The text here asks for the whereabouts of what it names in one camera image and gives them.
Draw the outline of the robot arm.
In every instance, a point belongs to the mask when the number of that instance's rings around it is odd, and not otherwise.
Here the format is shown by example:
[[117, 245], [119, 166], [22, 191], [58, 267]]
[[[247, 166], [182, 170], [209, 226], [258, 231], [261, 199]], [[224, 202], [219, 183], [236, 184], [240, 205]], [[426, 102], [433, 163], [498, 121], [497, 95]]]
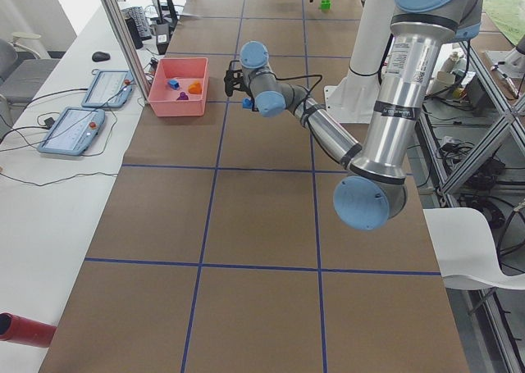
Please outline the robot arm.
[[266, 46], [247, 42], [239, 69], [224, 77], [225, 92], [250, 96], [265, 117], [290, 111], [336, 163], [348, 171], [333, 195], [338, 217], [357, 230], [375, 230], [404, 208], [402, 168], [441, 47], [475, 37], [482, 0], [365, 0], [356, 50], [370, 50], [382, 82], [372, 96], [367, 135], [359, 142], [305, 87], [278, 78]]

